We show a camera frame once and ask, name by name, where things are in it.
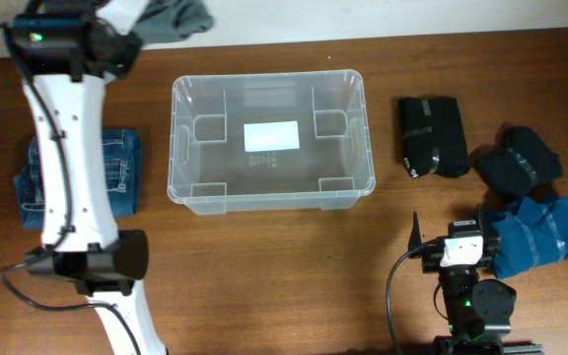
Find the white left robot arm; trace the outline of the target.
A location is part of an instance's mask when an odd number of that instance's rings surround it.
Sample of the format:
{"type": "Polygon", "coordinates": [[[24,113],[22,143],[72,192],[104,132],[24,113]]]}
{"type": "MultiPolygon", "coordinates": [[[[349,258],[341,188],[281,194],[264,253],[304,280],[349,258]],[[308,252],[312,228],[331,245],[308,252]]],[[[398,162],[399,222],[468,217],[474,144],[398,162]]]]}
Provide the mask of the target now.
{"type": "MultiPolygon", "coordinates": [[[[4,31],[23,79],[44,193],[23,268],[71,282],[117,354],[164,354],[146,300],[149,243],[109,205],[107,84],[142,45],[131,21],[82,7],[16,16],[4,31]]],[[[353,207],[378,185],[363,75],[353,69],[186,75],[171,93],[167,193],[197,215],[353,207]]]]}

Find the dark blue jeans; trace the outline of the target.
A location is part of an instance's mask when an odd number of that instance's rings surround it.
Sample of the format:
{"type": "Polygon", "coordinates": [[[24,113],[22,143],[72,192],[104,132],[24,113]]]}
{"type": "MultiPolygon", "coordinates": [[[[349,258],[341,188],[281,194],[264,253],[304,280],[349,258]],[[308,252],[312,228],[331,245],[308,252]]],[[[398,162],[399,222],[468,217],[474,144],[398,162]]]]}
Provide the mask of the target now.
{"type": "MultiPolygon", "coordinates": [[[[142,177],[142,142],[134,129],[104,129],[102,134],[106,191],[114,218],[132,216],[140,201],[142,177]]],[[[41,181],[39,147],[32,138],[26,151],[28,164],[14,177],[22,228],[41,230],[44,220],[44,196],[41,181]]]]}

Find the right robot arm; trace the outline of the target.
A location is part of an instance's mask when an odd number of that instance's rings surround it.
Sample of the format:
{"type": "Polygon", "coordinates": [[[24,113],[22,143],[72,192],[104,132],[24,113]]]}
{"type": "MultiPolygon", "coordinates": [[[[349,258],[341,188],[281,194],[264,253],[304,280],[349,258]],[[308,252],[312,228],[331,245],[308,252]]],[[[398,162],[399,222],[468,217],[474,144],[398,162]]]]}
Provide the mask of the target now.
{"type": "Polygon", "coordinates": [[[531,342],[506,343],[512,330],[511,316],[517,292],[497,279],[481,279],[500,247],[500,237],[487,221],[481,206],[474,218],[448,225],[448,233],[426,244],[419,225],[413,223],[409,246],[420,247],[415,256],[422,271],[436,273],[435,294],[441,294],[448,336],[433,340],[436,355],[529,355],[542,354],[543,347],[531,342]]]}

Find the black garment with tape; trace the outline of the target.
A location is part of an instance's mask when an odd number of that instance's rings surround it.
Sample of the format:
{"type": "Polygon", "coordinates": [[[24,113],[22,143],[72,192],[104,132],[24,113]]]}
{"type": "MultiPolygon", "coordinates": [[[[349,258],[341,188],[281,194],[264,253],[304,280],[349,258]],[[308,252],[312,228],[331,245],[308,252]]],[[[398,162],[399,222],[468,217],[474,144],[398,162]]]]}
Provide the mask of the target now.
{"type": "Polygon", "coordinates": [[[470,171],[458,100],[406,97],[398,100],[403,161],[412,178],[434,174],[459,178],[470,171]]]}

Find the teal blue garment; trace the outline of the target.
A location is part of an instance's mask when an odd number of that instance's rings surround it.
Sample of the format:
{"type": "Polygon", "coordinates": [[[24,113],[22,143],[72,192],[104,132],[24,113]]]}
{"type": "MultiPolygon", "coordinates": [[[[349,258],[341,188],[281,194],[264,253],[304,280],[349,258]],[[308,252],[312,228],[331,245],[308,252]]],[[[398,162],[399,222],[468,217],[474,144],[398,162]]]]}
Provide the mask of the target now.
{"type": "Polygon", "coordinates": [[[540,202],[524,197],[488,212],[486,220],[500,237],[489,265],[498,279],[568,260],[568,195],[551,194],[540,202]]]}

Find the clear plastic storage bin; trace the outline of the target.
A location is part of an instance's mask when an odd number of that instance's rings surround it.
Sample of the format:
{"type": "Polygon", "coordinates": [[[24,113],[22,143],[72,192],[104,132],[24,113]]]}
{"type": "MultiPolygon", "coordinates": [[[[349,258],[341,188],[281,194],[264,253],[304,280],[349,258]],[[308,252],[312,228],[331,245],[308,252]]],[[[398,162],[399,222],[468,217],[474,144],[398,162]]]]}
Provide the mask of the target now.
{"type": "Polygon", "coordinates": [[[364,79],[351,69],[182,76],[167,194],[197,215],[349,209],[376,187],[364,79]]]}

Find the light blue jeans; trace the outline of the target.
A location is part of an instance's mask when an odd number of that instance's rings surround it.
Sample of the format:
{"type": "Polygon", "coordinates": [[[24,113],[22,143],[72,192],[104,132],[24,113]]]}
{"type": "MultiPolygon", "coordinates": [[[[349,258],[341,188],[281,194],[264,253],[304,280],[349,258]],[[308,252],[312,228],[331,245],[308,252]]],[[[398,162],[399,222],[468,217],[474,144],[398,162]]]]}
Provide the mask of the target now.
{"type": "Polygon", "coordinates": [[[202,0],[152,0],[134,31],[149,45],[184,41],[213,26],[214,18],[202,0]]]}

